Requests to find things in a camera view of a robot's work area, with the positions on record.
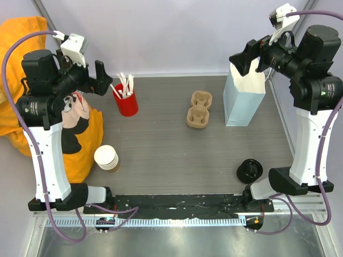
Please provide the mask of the light blue paper bag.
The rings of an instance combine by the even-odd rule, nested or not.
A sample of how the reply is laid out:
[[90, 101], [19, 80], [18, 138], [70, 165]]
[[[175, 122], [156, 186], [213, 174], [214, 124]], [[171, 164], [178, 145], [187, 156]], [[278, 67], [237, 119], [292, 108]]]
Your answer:
[[230, 64], [223, 90], [226, 126], [248, 126], [265, 94], [265, 73], [256, 72], [259, 60], [251, 62], [247, 75], [241, 76]]

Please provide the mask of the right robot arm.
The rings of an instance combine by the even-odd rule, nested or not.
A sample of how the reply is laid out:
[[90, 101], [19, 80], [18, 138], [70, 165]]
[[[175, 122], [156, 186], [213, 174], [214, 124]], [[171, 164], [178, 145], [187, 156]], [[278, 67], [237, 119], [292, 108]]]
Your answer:
[[269, 35], [251, 40], [242, 52], [229, 58], [240, 75], [247, 75], [251, 62], [259, 59], [257, 72], [270, 67], [287, 77], [297, 116], [293, 164], [272, 168], [267, 178], [245, 188], [242, 205], [247, 211], [255, 211], [278, 193], [297, 196], [334, 189], [326, 175], [326, 156], [336, 118], [333, 110], [342, 98], [342, 80], [329, 68], [341, 39], [334, 28], [312, 25], [299, 45], [287, 47], [285, 41], [280, 36], [273, 42]]

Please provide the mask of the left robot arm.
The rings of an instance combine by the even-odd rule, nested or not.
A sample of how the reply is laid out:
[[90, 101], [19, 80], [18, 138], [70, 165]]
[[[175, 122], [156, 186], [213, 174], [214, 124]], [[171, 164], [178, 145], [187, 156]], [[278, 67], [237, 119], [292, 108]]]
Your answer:
[[69, 211], [95, 204], [107, 214], [114, 200], [108, 187], [69, 183], [62, 153], [62, 112], [65, 98], [75, 91], [103, 96], [112, 78], [104, 63], [95, 61], [96, 78], [90, 77], [88, 67], [73, 61], [61, 51], [35, 50], [24, 55], [21, 62], [25, 72], [22, 84], [29, 87], [20, 97], [16, 108], [22, 118], [20, 125], [32, 154], [36, 194], [28, 203], [30, 211], [48, 208]]

